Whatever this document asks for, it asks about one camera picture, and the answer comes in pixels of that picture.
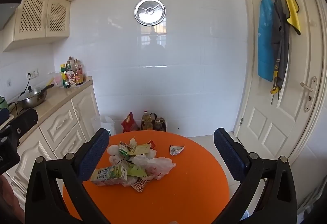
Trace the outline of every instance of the person's hand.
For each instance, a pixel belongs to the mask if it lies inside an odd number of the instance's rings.
[[[23,224],[25,224],[24,210],[19,206],[19,201],[14,195],[14,191],[12,190],[9,182],[3,175],[0,175],[0,196],[2,196],[6,203],[9,205],[14,215]]]

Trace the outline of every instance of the blue gripper pad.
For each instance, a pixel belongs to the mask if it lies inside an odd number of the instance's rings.
[[[223,128],[214,133],[214,143],[234,180],[242,182],[249,170],[247,151],[235,142]]]
[[[74,168],[77,178],[83,182],[90,179],[96,165],[109,145],[109,132],[100,128],[92,139],[76,152]]]

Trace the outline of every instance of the metal bolt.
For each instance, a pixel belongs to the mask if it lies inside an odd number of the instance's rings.
[[[65,158],[67,160],[71,160],[74,156],[75,156],[74,153],[68,153],[67,155],[65,155]]]
[[[286,163],[287,162],[287,157],[281,156],[281,161],[284,162],[284,163]]]
[[[36,162],[37,163],[41,163],[43,161],[43,157],[42,156],[39,156],[37,159],[36,159]]]
[[[253,159],[253,160],[256,160],[258,158],[258,155],[254,152],[251,152],[250,153],[250,158]]]

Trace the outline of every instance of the tabletop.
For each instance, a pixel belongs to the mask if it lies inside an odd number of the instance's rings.
[[[162,179],[150,181],[141,193],[121,184],[96,186],[83,182],[107,219],[112,224],[211,224],[229,200],[227,178],[215,157],[186,137],[160,131],[117,134],[110,137],[109,145],[129,143],[133,137],[138,144],[153,140],[156,158],[170,158],[176,166]],[[170,145],[185,148],[171,156]],[[111,164],[105,151],[96,168],[108,166]],[[71,215],[79,218],[65,188],[63,198]]]

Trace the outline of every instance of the red bag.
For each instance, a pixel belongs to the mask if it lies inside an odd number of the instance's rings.
[[[122,122],[122,126],[124,128],[123,133],[137,131],[139,129],[139,127],[137,126],[137,124],[133,118],[132,112],[130,112],[130,114],[128,114],[127,118]]]

